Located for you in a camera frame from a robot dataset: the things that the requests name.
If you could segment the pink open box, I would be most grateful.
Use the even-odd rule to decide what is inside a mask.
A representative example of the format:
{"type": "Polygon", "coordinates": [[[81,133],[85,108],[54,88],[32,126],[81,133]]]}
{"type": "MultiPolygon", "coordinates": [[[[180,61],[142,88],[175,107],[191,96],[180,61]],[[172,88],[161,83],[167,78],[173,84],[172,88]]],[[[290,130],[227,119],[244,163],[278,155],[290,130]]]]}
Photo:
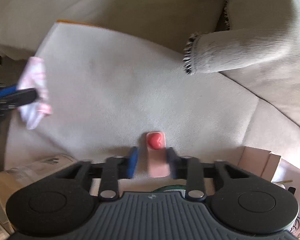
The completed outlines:
{"type": "Polygon", "coordinates": [[[284,189],[295,188],[299,214],[291,233],[300,239],[300,169],[271,151],[252,147],[244,148],[238,167],[284,189]]]}

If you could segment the beige sofa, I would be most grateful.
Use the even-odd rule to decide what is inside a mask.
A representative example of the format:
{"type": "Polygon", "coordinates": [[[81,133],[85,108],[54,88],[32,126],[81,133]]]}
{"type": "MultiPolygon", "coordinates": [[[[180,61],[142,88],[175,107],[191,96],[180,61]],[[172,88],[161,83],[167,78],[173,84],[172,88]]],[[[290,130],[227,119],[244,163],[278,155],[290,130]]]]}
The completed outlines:
{"type": "Polygon", "coordinates": [[[24,59],[58,19],[178,52],[199,32],[194,73],[221,70],[300,126],[300,0],[0,0],[0,55],[24,59]]]}

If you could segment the pink white cloth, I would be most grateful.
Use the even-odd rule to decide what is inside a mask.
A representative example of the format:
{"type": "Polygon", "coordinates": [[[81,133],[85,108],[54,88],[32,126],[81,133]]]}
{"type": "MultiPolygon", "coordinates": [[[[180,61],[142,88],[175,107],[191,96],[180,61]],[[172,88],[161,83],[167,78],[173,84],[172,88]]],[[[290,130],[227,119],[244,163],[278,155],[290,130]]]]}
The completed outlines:
{"type": "Polygon", "coordinates": [[[17,83],[17,91],[33,90],[34,99],[18,107],[21,120],[29,130],[35,129],[42,119],[52,114],[47,89],[46,69],[44,60],[39,57],[30,57],[17,83]]]}

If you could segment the wooden lid glass jar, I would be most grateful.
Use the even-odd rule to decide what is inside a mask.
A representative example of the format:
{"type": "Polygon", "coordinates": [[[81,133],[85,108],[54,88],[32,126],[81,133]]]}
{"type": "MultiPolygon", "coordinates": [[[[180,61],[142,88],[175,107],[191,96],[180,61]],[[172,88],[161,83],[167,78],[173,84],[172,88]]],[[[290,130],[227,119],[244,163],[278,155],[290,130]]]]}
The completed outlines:
{"type": "Polygon", "coordinates": [[[2,206],[6,206],[8,199],[16,191],[76,162],[75,158],[60,154],[0,172],[0,202],[2,206]]]}

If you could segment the pink eraser red heart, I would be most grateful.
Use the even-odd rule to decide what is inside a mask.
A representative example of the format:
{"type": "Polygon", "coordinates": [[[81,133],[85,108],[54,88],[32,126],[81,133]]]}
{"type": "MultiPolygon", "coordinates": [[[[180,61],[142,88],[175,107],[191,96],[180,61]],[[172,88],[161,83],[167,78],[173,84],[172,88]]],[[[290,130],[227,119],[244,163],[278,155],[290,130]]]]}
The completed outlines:
{"type": "Polygon", "coordinates": [[[152,178],[163,178],[170,175],[166,155],[166,138],[163,132],[146,134],[147,167],[152,178]]]}

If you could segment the green lid glass jar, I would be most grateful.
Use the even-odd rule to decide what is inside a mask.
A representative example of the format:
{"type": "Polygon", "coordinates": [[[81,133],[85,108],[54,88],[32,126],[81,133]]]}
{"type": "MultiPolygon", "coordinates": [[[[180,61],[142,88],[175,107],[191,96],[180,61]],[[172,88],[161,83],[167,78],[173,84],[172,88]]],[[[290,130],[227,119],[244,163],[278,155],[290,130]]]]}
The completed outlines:
{"type": "Polygon", "coordinates": [[[179,192],[183,196],[185,196],[186,186],[185,185],[179,185],[179,184],[167,185],[167,186],[157,188],[157,189],[153,190],[153,192],[179,192]]]}

